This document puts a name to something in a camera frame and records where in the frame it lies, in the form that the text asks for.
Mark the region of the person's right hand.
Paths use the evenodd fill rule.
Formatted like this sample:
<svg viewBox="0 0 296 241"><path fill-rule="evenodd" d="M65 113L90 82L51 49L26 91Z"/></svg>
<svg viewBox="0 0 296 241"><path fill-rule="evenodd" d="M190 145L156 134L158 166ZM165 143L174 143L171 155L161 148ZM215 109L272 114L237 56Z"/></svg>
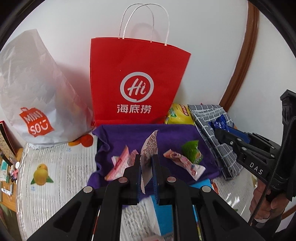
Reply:
<svg viewBox="0 0 296 241"><path fill-rule="evenodd" d="M253 192L253 199L249 208L251 214L254 213L255 208L259 204L260 198L262 197L265 188L266 185L262 181L257 180L257 187ZM281 216L289 203L290 201L284 194L274 198L272 202L268 202L266 198L264 198L255 216L255 220L268 220Z"/></svg>

